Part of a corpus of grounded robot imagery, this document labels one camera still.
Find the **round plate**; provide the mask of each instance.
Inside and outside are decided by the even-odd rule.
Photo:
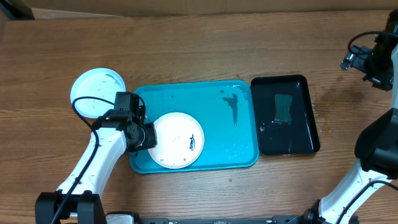
[[[126,91],[122,77],[108,68],[94,68],[75,81],[70,91],[70,102],[81,96],[95,96],[114,103],[116,92]],[[113,105],[99,100],[82,99],[76,102],[76,110],[84,117],[97,118]]]
[[[185,113],[168,113],[154,122],[157,145],[148,149],[162,167],[180,169],[198,159],[205,135],[195,118]]]

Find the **wooden table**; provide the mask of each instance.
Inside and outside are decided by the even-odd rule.
[[[105,212],[142,217],[259,218],[302,214],[354,162],[360,132],[390,95],[340,62],[354,35],[383,30],[389,11],[235,14],[8,22],[0,44],[0,222],[33,223],[41,192],[72,171],[90,132],[73,113],[75,79],[96,67],[127,90],[160,83],[302,74],[321,149],[315,156],[260,157],[247,169],[139,175],[122,157],[102,199]],[[371,38],[359,45],[373,46]],[[384,187],[357,212],[396,223],[398,195]]]

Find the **blue tray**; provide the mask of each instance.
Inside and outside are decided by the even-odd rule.
[[[249,167],[258,160],[251,90],[244,81],[142,86],[134,93],[145,101],[146,122],[153,122],[167,113],[181,112],[193,116],[205,133],[205,146],[193,164],[181,169],[167,169],[158,165],[147,150],[143,150],[137,157],[130,158],[131,167],[138,173]]]

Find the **black tray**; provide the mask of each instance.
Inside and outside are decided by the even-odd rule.
[[[320,142],[307,79],[302,75],[251,81],[259,150],[263,155],[310,154]]]

